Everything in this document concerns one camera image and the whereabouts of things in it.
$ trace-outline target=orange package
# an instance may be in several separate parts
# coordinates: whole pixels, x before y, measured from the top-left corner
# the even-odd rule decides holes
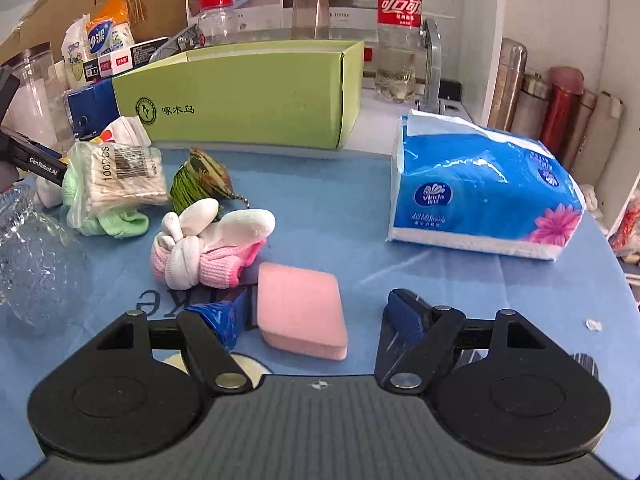
[[[86,33],[90,51],[97,56],[136,44],[124,0],[109,0],[104,4],[100,12],[87,23]]]

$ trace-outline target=white debris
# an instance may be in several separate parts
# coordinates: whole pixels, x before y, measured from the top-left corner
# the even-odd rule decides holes
[[[592,332],[602,332],[602,323],[595,319],[588,319],[584,322],[589,330]]]

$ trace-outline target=metal screw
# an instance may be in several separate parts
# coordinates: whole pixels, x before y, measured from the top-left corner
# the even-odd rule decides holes
[[[391,377],[390,382],[401,390],[413,390],[422,384],[422,378],[416,374],[402,372]]]
[[[246,384],[246,377],[235,372],[220,374],[216,377],[216,384],[225,390],[237,390]]]

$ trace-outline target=pink sponge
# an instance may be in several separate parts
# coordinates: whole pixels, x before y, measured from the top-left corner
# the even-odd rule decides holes
[[[347,357],[347,328],[332,274],[260,264],[257,317],[271,347],[337,361]]]

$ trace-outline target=brown cardboard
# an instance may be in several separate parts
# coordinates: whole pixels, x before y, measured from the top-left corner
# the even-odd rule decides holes
[[[108,0],[38,0],[20,25],[0,45],[0,64],[39,43],[51,44],[54,59],[66,30],[83,14],[94,14]],[[187,26],[185,0],[127,0],[131,30],[137,42],[172,37]]]

